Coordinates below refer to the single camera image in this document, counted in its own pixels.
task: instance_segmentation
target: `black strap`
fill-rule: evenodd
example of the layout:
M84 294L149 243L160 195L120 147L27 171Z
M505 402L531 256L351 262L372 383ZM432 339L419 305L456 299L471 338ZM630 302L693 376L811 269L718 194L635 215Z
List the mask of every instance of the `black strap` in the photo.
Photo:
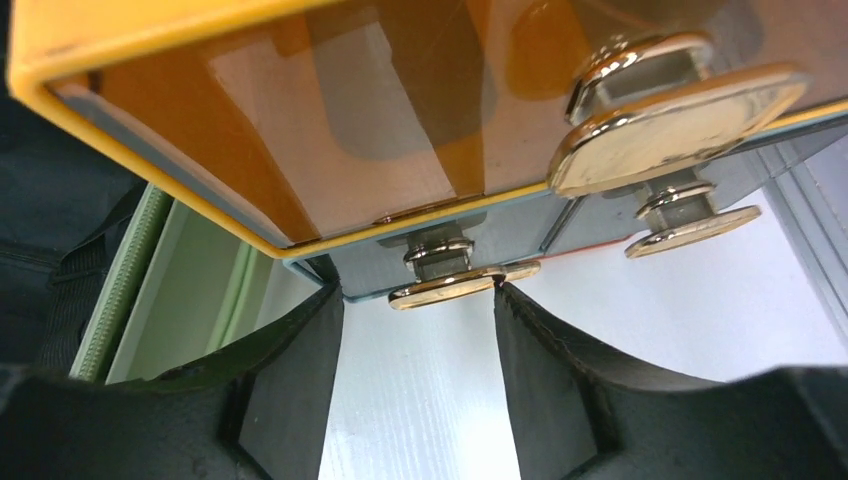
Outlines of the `black strap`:
M53 272L46 333L36 365L62 373L70 370L120 238L145 186L139 182L121 197L100 226L65 255Z
M312 267L315 275L321 278L325 284L335 283L339 281L339 271L336 270L336 265L329 255L321 255L318 257L307 258L306 263Z

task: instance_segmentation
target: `black fabric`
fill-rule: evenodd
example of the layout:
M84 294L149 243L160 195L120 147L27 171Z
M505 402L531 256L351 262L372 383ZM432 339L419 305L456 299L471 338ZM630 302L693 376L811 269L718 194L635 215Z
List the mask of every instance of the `black fabric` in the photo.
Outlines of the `black fabric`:
M246 423L299 440L286 444L288 463L275 466L275 478L317 478L343 317L341 289L324 287L280 320L152 381L98 386L0 365L0 478L268 478L239 446ZM287 374L278 375L280 364ZM269 370L273 378L262 379ZM277 382L290 388L278 395L309 392L308 401L253 408L246 422L254 385ZM275 446L259 447L267 455Z
M329 255L319 255L317 257L307 258L306 263L312 268L315 275L321 278L324 283L334 283L339 281L339 272L336 270L336 265Z
M70 370L144 187L144 183L139 183L124 195L103 224L65 255L53 272L50 311L36 364L63 373Z
M9 5L0 4L2 25ZM5 52L7 35L0 37ZM29 363L47 332L51 275L141 180L0 85L0 361ZM112 239L105 240L107 255L117 248ZM76 288L72 293L88 303L73 309L93 305L93 287Z
M495 324L522 479L848 478L848 369L717 384L616 350L510 284Z

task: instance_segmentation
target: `white surface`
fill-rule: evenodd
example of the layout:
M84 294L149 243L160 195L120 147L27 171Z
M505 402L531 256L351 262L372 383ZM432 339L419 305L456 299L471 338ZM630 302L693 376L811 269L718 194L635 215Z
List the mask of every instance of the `white surface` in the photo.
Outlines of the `white surface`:
M282 260L271 267L265 299L256 319L256 330L289 313L291 309L317 292L320 287L288 269Z
M642 359L714 380L848 350L777 219L639 260L627 243L545 260L518 286ZM491 292L408 312L346 305L321 479L517 479Z

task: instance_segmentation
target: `grey panel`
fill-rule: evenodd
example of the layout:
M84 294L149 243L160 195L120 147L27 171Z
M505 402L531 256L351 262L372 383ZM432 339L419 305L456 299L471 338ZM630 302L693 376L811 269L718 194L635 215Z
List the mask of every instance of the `grey panel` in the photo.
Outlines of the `grey panel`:
M836 331L848 345L848 137L765 187Z
M495 206L486 220L464 230L474 240L472 265L501 264L538 252L567 201L555 195ZM386 248L377 241L342 247L330 253L347 297L362 297L415 282L403 256L406 245Z
M712 198L716 207L724 209L846 133L848 126L839 126L728 155L709 162L700 170L700 175L716 185ZM640 206L635 195L628 193L611 192L582 199L581 205L561 222L561 231L554 237L547 254L621 240L647 230L644 222L633 218Z
M312 265L308 264L307 262L297 262L297 266L306 270L308 273L311 273L315 278L321 278L320 275L315 273L315 269L312 268Z

